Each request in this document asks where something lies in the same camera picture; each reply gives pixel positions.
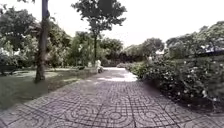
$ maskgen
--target shrub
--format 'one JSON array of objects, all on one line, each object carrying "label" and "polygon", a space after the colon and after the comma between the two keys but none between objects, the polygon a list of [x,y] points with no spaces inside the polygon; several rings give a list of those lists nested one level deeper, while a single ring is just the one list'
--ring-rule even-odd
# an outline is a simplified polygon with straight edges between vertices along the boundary
[{"label": "shrub", "polygon": [[210,60],[163,61],[132,65],[130,70],[174,101],[194,108],[214,109],[223,103],[224,67]]}]

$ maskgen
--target lawn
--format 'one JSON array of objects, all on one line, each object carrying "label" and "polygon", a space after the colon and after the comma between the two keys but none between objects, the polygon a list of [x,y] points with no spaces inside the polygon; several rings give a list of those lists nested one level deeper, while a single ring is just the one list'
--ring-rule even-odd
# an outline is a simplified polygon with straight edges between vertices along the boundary
[{"label": "lawn", "polygon": [[18,71],[11,76],[0,77],[0,110],[17,103],[36,99],[67,84],[84,79],[93,74],[88,70],[57,69],[47,70],[46,80],[34,84],[35,71]]}]

